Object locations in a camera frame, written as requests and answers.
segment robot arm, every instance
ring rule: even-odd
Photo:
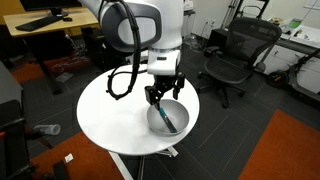
[[[181,56],[183,0],[124,0],[125,3],[123,0],[79,1],[99,20],[106,41],[112,47],[121,52],[134,52],[133,76],[138,72],[141,49],[148,48],[147,72],[155,79],[153,86],[145,88],[147,101],[151,105],[159,109],[162,96],[172,88],[174,98],[178,97],[180,88],[184,86],[184,75],[177,71]],[[134,20],[130,19],[124,4],[130,7]],[[133,33],[137,30],[133,21],[139,29],[138,35]],[[110,94],[116,99],[121,98],[112,91]]]

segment floor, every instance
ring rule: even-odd
[[[206,58],[182,47],[180,70],[195,87],[207,84],[197,74]],[[25,113],[31,126],[60,124],[58,136],[47,139],[56,145],[81,131],[77,122],[77,100],[84,88],[102,72],[91,65],[60,83],[64,92],[52,95],[45,79],[22,84]],[[223,109],[220,97],[213,91],[199,94],[200,114],[191,133],[174,148],[176,157],[148,155],[144,179],[237,179],[274,111],[280,109],[320,131],[320,110],[297,100],[285,90],[270,87],[265,77],[255,74],[243,83],[243,98],[230,91],[231,105]],[[46,148],[36,141],[28,142],[30,157]],[[139,157],[120,155],[133,178],[137,177]]]

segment keyboard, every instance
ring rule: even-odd
[[[48,16],[48,17],[44,17],[44,18],[41,18],[41,19],[38,19],[38,20],[35,20],[35,21],[28,22],[26,24],[19,25],[19,26],[16,27],[16,29],[20,30],[20,31],[31,32],[31,31],[40,29],[40,28],[42,28],[44,26],[48,26],[48,25],[50,25],[52,23],[55,23],[57,21],[60,21],[62,19],[63,19],[63,17]]]

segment office chair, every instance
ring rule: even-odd
[[[223,107],[228,108],[230,101],[226,87],[239,91],[239,96],[245,95],[245,90],[235,85],[252,76],[253,64],[257,57],[280,38],[278,26],[254,18],[241,17],[234,19],[228,29],[227,40],[223,52],[219,48],[209,47],[211,56],[204,64],[207,73],[199,72],[198,78],[207,77],[216,82],[217,89],[224,94]],[[197,92],[207,88],[197,88]]]

